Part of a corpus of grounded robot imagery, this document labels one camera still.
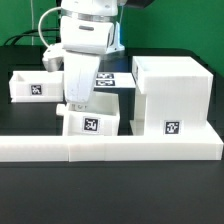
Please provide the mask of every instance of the open white box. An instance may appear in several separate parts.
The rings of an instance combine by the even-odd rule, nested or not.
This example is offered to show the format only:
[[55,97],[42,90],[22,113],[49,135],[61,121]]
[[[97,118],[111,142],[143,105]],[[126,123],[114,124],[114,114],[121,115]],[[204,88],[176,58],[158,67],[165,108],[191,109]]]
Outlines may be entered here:
[[12,102],[60,102],[63,72],[14,71],[9,81]]
[[93,92],[84,112],[77,112],[67,103],[57,106],[57,115],[64,116],[63,136],[117,135],[120,122],[118,95]]

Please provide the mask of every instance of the white box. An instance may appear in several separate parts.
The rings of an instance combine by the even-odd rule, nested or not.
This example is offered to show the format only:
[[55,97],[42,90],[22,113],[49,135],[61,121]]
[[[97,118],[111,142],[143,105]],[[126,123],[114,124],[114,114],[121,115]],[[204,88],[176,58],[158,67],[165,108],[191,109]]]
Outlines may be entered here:
[[63,136],[117,135],[120,111],[117,94],[93,92],[84,112],[77,112],[73,105],[57,106],[57,115],[64,116]]
[[135,118],[139,134],[164,134],[167,122],[179,133],[204,128],[213,75],[191,57],[133,57]]
[[63,72],[14,71],[9,81],[12,102],[60,102]]

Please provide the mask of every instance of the white base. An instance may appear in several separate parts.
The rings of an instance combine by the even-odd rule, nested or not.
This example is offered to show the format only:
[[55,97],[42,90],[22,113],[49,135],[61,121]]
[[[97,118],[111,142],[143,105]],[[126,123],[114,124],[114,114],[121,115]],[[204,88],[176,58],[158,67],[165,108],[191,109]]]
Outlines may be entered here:
[[212,127],[191,136],[0,137],[0,162],[221,160]]

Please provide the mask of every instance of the cable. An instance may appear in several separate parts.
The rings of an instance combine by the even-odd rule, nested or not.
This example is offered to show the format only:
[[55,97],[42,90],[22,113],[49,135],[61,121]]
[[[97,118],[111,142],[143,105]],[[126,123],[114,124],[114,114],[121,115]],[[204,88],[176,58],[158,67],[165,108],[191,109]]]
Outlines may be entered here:
[[[42,32],[47,32],[47,31],[59,31],[59,28],[46,28],[46,29],[42,30]],[[23,34],[26,35],[26,34],[36,33],[36,32],[38,32],[38,29],[25,31],[21,35],[23,35]],[[20,38],[21,38],[21,36],[17,35],[17,37],[15,37],[15,40],[12,41],[11,45],[15,45],[17,43],[17,41],[19,41]]]
[[31,7],[31,19],[32,19],[32,30],[33,30],[34,26],[35,26],[33,0],[30,0],[30,7]]
[[[49,31],[59,31],[59,28],[48,28],[48,29],[43,29],[42,32],[49,32]],[[38,30],[37,29],[34,29],[34,30],[28,30],[20,35],[15,35],[13,37],[10,37],[8,38],[3,45],[7,45],[7,43],[14,39],[11,43],[11,45],[15,45],[17,43],[17,41],[19,41],[22,37],[24,36],[28,36],[29,34],[32,34],[32,33],[37,33]]]
[[44,40],[44,37],[42,35],[42,30],[41,30],[41,26],[42,26],[42,22],[44,20],[44,18],[51,12],[54,12],[54,11],[58,11],[58,10],[61,10],[61,7],[55,7],[55,8],[52,8],[52,9],[49,9],[47,12],[45,12],[41,18],[40,18],[40,21],[39,21],[39,24],[38,24],[38,32],[39,32],[39,35],[40,35],[40,39],[41,41],[43,42],[43,44],[46,46],[46,47],[49,47],[49,45],[47,44],[47,42]]
[[34,35],[34,34],[22,34],[22,35],[15,35],[15,36],[13,36],[13,37],[10,37],[10,38],[8,38],[6,41],[5,41],[5,43],[3,44],[4,46],[6,46],[7,45],[7,43],[10,41],[10,40],[12,40],[13,38],[15,38],[15,37],[20,37],[20,38],[22,38],[22,37],[40,37],[38,34],[37,35]]
[[124,6],[121,6],[121,14],[120,14],[120,20],[119,20],[120,25],[122,23],[123,14],[124,14]]

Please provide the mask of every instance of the black table surface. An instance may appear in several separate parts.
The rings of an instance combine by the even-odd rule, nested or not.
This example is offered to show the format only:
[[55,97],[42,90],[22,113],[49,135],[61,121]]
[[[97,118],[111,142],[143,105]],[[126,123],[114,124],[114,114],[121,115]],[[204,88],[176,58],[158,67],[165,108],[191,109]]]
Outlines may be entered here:
[[[10,103],[12,71],[43,70],[42,53],[39,47],[0,48],[0,135],[57,135],[54,103],[30,104],[32,115],[25,104]],[[128,49],[100,69],[127,72],[131,55],[197,57],[179,49]],[[0,163],[3,224],[223,224],[223,214],[223,160]]]

